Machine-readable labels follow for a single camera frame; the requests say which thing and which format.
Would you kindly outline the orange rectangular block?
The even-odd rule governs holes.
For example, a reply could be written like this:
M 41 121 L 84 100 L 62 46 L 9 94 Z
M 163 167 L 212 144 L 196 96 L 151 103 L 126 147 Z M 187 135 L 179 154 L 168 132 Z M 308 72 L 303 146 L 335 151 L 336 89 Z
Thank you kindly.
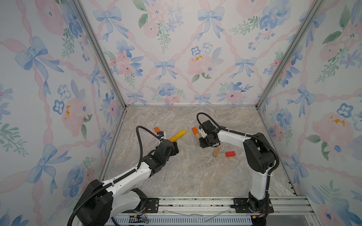
M 192 128 L 192 131 L 193 131 L 193 133 L 194 133 L 194 135 L 196 136 L 196 135 L 198 135 L 199 134 L 199 132 L 198 132 L 198 130 L 197 130 L 197 128 Z

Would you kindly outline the red rectangular block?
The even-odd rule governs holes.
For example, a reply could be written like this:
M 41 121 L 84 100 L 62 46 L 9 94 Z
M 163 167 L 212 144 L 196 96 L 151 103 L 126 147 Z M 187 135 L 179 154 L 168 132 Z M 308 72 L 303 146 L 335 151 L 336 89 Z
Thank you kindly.
M 236 156 L 236 153 L 234 151 L 230 151 L 230 152 L 226 152 L 225 155 L 226 155 L 226 157 L 234 157 L 234 156 Z

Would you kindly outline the long yellow block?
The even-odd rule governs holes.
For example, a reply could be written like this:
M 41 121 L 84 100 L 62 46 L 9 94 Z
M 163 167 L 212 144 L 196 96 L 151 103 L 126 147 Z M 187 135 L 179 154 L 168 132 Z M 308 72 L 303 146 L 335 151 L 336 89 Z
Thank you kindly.
M 187 133 L 186 130 L 182 130 L 182 131 L 178 132 L 174 137 L 175 137 L 176 139 L 179 139 L 180 137 L 182 137 L 182 136 L 185 135 L 186 133 Z

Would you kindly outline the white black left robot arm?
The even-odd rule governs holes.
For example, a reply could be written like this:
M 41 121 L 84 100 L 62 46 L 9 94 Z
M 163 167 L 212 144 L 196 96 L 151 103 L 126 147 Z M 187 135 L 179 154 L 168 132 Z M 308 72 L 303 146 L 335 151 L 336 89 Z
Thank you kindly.
M 169 158 L 178 153 L 176 142 L 162 140 L 155 150 L 142 158 L 140 166 L 113 179 L 92 181 L 75 205 L 67 225 L 72 225 L 77 218 L 84 226 L 103 226 L 117 214 L 143 212 L 147 196 L 134 185 L 161 171 Z

